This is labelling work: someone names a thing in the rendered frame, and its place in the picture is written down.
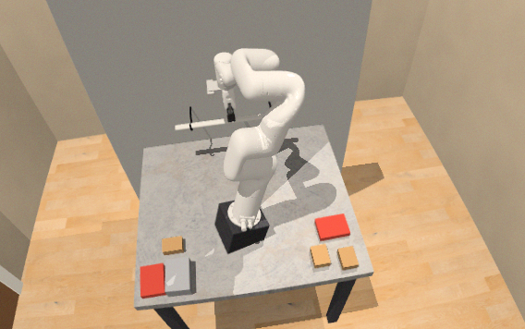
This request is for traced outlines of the tan flat block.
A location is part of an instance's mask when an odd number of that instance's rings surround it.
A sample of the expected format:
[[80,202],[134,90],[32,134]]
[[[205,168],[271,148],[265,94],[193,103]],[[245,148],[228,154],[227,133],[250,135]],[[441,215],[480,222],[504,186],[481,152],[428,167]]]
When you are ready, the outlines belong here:
[[162,249],[164,255],[177,254],[184,252],[183,237],[173,237],[173,238],[162,238]]
[[358,268],[359,263],[353,246],[337,249],[342,271]]
[[314,268],[330,266],[331,261],[325,244],[311,246],[310,251]]

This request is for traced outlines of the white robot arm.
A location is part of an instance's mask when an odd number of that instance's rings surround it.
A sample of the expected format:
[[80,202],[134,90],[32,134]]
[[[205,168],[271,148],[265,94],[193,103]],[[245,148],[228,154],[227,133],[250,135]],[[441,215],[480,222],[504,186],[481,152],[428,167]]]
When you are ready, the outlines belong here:
[[239,181],[228,217],[241,226],[241,231],[252,228],[261,219],[258,208],[277,167],[275,155],[304,102],[302,78],[292,72],[277,71],[278,67],[279,58],[273,51],[242,48],[234,54],[216,55],[216,81],[206,80],[208,99],[214,98],[214,91],[228,91],[237,84],[250,102],[276,102],[265,112],[258,127],[237,129],[226,150],[225,176]]

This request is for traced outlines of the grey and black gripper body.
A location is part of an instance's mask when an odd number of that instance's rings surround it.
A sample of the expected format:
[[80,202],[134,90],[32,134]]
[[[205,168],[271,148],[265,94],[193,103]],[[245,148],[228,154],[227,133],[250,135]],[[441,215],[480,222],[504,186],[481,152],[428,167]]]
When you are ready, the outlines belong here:
[[[237,84],[236,84],[237,86]],[[235,87],[236,87],[235,86]],[[223,94],[223,99],[224,99],[224,105],[225,105],[225,109],[227,110],[228,108],[228,105],[226,105],[226,103],[231,103],[231,106],[233,107],[233,109],[237,109],[237,102],[236,102],[236,94],[235,94],[235,87],[226,91],[226,90],[221,90],[222,91],[222,94]]]

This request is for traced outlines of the red rectangular block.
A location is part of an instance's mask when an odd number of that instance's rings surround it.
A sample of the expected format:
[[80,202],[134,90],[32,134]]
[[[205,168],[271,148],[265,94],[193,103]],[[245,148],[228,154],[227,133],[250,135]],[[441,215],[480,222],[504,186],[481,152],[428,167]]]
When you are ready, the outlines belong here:
[[140,268],[140,296],[143,299],[164,296],[165,266],[163,263]]
[[[315,225],[320,241],[342,238],[350,235],[345,215],[338,214],[315,219]],[[320,234],[319,234],[320,233]]]

